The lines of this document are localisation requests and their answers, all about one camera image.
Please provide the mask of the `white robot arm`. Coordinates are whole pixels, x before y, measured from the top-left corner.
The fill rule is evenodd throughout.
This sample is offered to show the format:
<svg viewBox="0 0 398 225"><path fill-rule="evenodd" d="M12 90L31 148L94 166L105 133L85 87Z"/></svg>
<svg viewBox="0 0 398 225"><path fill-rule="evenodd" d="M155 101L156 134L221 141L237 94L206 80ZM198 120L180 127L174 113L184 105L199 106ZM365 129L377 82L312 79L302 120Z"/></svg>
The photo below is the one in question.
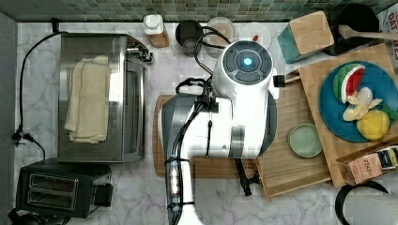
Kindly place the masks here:
<svg viewBox="0 0 398 225"><path fill-rule="evenodd" d="M277 127L269 51L251 40L224 48L208 80L188 79L200 95L178 93L158 117L169 225L202 225L195 211L192 158L258 158Z"/></svg>

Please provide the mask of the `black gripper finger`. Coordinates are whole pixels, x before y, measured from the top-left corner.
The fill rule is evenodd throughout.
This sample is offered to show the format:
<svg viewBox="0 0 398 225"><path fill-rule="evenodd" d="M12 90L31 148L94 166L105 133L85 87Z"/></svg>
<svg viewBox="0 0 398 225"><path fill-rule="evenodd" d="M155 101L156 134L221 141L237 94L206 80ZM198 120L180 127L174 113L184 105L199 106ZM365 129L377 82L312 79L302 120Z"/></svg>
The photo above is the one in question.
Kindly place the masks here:
<svg viewBox="0 0 398 225"><path fill-rule="evenodd" d="M244 191L246 197L252 195L251 184L261 184L261 178L259 172L256 172L252 178L248 178L245 173L245 169L243 166L243 162L240 158L234 159L236 167L237 167L237 174L239 176L240 185Z"/></svg>

